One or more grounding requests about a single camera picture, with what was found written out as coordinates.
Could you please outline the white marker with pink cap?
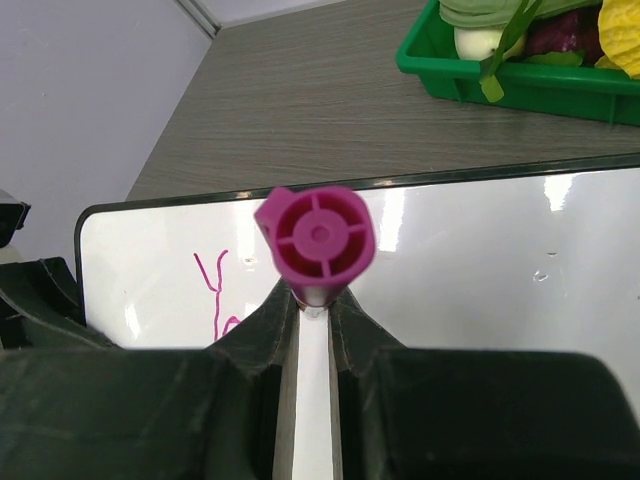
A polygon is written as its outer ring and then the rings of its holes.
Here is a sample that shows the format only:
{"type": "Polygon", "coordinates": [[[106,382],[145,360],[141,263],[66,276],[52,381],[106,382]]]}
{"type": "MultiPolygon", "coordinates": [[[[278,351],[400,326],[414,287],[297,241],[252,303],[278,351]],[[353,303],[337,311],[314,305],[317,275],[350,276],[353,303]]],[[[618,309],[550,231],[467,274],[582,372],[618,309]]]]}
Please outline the white marker with pink cap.
{"type": "Polygon", "coordinates": [[[376,237],[355,191],[326,186],[271,191],[254,213],[274,266],[296,301],[325,309],[372,263],[376,237]]]}

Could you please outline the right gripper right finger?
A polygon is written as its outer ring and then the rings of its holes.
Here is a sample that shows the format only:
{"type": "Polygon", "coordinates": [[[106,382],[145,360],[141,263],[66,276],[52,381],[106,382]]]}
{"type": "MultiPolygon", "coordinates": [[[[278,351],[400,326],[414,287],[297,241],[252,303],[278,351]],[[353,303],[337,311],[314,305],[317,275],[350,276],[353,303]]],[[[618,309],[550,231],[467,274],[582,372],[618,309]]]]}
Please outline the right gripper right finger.
{"type": "Polygon", "coordinates": [[[639,425],[582,353],[403,345],[350,292],[329,309],[347,479],[635,479],[639,425]]]}

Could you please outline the white whiteboard black frame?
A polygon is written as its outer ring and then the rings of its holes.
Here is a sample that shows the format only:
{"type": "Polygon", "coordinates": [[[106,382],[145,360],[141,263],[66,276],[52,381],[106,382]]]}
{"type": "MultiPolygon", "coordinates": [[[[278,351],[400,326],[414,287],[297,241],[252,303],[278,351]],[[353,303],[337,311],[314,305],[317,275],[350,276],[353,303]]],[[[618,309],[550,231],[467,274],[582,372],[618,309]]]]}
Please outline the white whiteboard black frame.
{"type": "MultiPolygon", "coordinates": [[[[637,155],[342,187],[363,198],[376,237],[372,263],[342,293],[399,342],[595,357],[639,425],[637,155]]],[[[270,193],[87,209],[75,243],[88,324],[125,348],[221,340],[288,287],[254,219],[270,193]]],[[[342,293],[325,309],[290,293],[274,478],[347,479],[329,318],[342,293]]]]}

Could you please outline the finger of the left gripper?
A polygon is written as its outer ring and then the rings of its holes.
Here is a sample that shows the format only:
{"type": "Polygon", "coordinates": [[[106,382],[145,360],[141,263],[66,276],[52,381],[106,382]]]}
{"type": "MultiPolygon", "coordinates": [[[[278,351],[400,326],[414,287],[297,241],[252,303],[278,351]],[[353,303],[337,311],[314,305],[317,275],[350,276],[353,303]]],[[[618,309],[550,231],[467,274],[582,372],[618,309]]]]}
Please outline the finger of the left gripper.
{"type": "Polygon", "coordinates": [[[79,287],[60,257],[1,266],[1,348],[108,349],[87,325],[79,287]]]}

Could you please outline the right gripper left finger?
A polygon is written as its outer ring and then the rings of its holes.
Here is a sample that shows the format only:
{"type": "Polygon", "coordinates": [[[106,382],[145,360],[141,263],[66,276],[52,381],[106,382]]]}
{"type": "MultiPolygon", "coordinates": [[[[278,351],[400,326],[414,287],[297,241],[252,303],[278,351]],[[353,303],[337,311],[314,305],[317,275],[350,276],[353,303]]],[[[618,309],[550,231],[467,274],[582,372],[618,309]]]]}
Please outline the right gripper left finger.
{"type": "Polygon", "coordinates": [[[1,348],[5,479],[271,479],[297,308],[276,284],[194,349],[1,348]]]}

